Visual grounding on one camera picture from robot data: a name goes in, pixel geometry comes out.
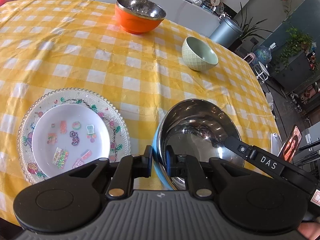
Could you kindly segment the right hand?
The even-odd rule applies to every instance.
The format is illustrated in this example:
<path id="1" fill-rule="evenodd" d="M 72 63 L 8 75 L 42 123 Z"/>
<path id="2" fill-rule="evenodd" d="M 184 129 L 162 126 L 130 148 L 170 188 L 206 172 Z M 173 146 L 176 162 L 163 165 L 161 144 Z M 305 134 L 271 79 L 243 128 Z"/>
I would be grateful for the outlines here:
<path id="1" fill-rule="evenodd" d="M 319 239 L 320 224 L 319 223 L 301 223 L 298 231 L 308 240 Z"/>

